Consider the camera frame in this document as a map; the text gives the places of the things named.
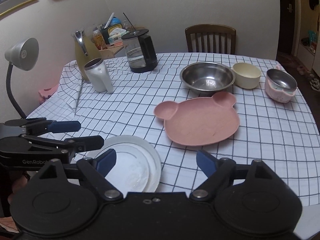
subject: plate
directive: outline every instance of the plate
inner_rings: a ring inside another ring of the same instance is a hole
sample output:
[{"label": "plate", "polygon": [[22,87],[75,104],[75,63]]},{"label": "plate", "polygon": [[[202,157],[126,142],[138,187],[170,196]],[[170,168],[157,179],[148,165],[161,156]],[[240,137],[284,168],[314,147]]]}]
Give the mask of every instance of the plate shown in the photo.
[{"label": "plate", "polygon": [[233,108],[235,103],[233,94],[217,92],[210,98],[162,102],[154,114],[164,120],[165,132],[173,142],[204,146],[223,141],[237,131],[240,119]]},{"label": "plate", "polygon": [[106,179],[122,192],[155,192],[160,182],[161,161],[158,152],[146,140],[130,135],[114,136],[104,146],[90,151],[87,157],[96,158],[107,149],[116,151],[117,161]]}]

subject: metal bowl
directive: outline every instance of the metal bowl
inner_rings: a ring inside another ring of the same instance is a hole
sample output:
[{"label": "metal bowl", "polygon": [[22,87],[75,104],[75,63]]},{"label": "metal bowl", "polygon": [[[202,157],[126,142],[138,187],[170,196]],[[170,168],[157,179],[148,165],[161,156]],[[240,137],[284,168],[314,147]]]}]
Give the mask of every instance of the metal bowl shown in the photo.
[{"label": "metal bowl", "polygon": [[180,79],[191,90],[210,96],[231,86],[236,75],[225,65],[197,62],[183,68]]},{"label": "metal bowl", "polygon": [[286,91],[294,91],[298,86],[296,80],[291,75],[278,69],[269,69],[267,77],[270,78],[273,84]]}]

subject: gold frame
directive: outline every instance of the gold frame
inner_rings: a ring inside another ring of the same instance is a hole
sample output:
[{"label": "gold frame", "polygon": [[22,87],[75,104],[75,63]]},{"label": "gold frame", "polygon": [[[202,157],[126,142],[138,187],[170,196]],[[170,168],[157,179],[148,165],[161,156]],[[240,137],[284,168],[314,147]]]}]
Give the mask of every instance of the gold frame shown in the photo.
[{"label": "gold frame", "polygon": [[2,17],[3,15],[7,14],[8,12],[11,12],[11,11],[19,8],[20,6],[25,5],[25,4],[27,4],[27,3],[30,3],[30,2],[32,2],[32,1],[35,1],[35,0],[28,0],[28,1],[25,1],[25,2],[23,2],[23,3],[20,3],[20,4],[14,6],[14,7],[12,7],[12,8],[10,8],[10,9],[4,11],[3,13],[0,13],[0,17]]}]

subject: dark floor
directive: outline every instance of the dark floor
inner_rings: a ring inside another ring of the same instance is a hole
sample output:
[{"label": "dark floor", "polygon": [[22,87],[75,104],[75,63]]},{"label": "dark floor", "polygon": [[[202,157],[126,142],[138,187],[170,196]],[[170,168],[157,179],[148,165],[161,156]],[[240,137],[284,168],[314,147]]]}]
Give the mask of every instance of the dark floor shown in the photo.
[{"label": "dark floor", "polygon": [[310,110],[316,121],[317,127],[320,131],[320,92],[311,89],[311,85],[307,77],[305,75],[300,75],[297,71],[298,66],[303,66],[302,62],[297,57],[281,52],[278,52],[276,60],[284,67],[284,69],[290,75],[292,75],[296,79],[298,83],[298,88],[300,89],[308,106],[310,107]]}]

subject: pink object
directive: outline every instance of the pink object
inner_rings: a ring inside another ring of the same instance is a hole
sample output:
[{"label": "pink object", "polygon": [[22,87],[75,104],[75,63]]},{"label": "pink object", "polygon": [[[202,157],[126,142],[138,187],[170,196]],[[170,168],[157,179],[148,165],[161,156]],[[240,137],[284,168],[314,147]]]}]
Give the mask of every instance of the pink object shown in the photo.
[{"label": "pink object", "polygon": [[53,88],[39,90],[39,103],[43,104],[46,100],[48,100],[57,90],[59,84],[56,84]]},{"label": "pink object", "polygon": [[[276,65],[276,68],[278,70],[281,70],[281,67],[279,65]],[[266,90],[267,95],[271,99],[279,103],[288,103],[291,100],[291,98],[294,97],[296,94],[296,91],[284,91],[277,89],[277,86],[273,85],[268,75],[266,75],[264,88]]]},{"label": "pink object", "polygon": [[218,92],[210,98],[162,102],[155,107],[154,115],[164,119],[164,129],[172,141],[203,146],[223,141],[237,131],[240,120],[233,108],[235,103],[233,94]]}]

